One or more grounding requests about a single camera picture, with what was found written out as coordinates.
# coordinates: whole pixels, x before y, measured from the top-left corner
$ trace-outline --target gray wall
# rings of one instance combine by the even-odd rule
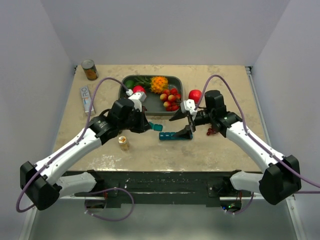
[[[289,0],[41,0],[75,63],[251,66]]]
[[[19,167],[51,152],[72,65],[39,0],[3,1],[0,31],[0,239],[15,240]]]
[[[320,183],[320,2],[291,0],[253,67],[272,145]],[[316,190],[303,183],[302,189]],[[298,195],[308,239],[320,236],[319,195]]]

